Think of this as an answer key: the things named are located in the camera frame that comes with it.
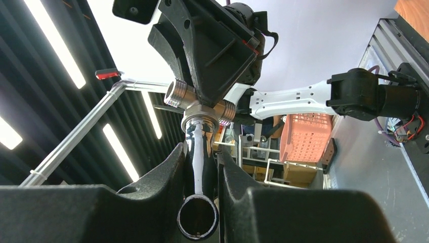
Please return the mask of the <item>chrome faucet tap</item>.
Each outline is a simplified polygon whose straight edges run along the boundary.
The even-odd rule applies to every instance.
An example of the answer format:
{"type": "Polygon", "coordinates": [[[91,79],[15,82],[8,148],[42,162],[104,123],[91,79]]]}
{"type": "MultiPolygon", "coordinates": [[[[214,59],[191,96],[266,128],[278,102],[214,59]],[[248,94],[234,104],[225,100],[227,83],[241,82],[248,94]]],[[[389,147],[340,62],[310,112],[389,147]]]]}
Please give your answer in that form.
{"type": "Polygon", "coordinates": [[[217,164],[212,153],[214,134],[219,128],[215,111],[204,105],[185,110],[182,120],[185,133],[184,196],[177,223],[182,235],[198,241],[216,230],[219,213],[214,203],[217,164]]]}

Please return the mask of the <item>grey threaded tee fitting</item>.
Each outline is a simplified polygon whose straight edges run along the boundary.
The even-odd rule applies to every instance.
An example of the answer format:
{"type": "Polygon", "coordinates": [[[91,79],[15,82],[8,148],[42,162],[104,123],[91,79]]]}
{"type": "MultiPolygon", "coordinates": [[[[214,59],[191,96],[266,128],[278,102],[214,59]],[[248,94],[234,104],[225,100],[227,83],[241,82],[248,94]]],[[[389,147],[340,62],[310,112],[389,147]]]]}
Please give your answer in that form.
{"type": "Polygon", "coordinates": [[[221,100],[214,107],[205,105],[193,87],[178,79],[167,88],[164,103],[184,110],[182,128],[185,127],[187,121],[196,117],[207,118],[214,123],[215,127],[228,126],[233,122],[236,114],[234,103],[221,100]]]}

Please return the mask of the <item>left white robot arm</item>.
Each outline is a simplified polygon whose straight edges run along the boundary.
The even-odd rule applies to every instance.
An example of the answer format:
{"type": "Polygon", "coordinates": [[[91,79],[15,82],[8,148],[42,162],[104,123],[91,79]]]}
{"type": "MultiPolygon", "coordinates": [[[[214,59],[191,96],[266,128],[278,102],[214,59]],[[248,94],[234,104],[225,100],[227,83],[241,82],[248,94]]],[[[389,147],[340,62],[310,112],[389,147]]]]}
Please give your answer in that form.
{"type": "Polygon", "coordinates": [[[269,55],[265,39],[279,40],[268,29],[266,11],[215,1],[160,1],[158,8],[161,16],[148,41],[176,75],[164,101],[184,111],[184,123],[198,118],[232,123],[236,105],[225,97],[236,84],[251,91],[243,114],[251,122],[296,113],[408,119],[428,104],[422,81],[405,67],[386,76],[354,68],[304,90],[259,92],[253,84],[269,55]]]}

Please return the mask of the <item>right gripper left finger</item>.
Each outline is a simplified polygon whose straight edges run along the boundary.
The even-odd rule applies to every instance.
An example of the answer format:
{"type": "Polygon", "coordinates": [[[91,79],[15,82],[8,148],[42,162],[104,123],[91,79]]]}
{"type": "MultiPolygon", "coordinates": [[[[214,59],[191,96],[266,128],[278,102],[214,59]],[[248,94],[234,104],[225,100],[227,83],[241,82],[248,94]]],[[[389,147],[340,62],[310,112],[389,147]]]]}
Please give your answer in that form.
{"type": "Polygon", "coordinates": [[[1,187],[1,242],[180,242],[183,144],[137,182],[1,187]]]}

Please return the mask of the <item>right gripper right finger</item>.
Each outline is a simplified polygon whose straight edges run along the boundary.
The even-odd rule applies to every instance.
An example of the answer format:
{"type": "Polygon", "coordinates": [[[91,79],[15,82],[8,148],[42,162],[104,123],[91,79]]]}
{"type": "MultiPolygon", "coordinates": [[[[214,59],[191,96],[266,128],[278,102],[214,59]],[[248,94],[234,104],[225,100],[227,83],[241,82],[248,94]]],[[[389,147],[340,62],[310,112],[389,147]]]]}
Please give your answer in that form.
{"type": "Polygon", "coordinates": [[[221,242],[395,242],[364,192],[267,187],[229,152],[218,152],[217,161],[221,242]]]}

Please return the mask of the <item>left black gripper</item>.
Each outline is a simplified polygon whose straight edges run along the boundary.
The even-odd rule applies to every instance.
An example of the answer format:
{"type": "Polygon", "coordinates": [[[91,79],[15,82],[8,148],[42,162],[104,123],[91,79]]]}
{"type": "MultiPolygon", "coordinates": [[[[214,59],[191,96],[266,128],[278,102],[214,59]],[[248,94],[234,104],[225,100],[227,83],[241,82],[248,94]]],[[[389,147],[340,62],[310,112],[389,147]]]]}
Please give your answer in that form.
{"type": "Polygon", "coordinates": [[[195,89],[205,105],[214,107],[235,83],[254,84],[268,57],[267,12],[243,3],[221,6],[215,1],[161,1],[160,19],[148,42],[176,79],[195,89]]]}

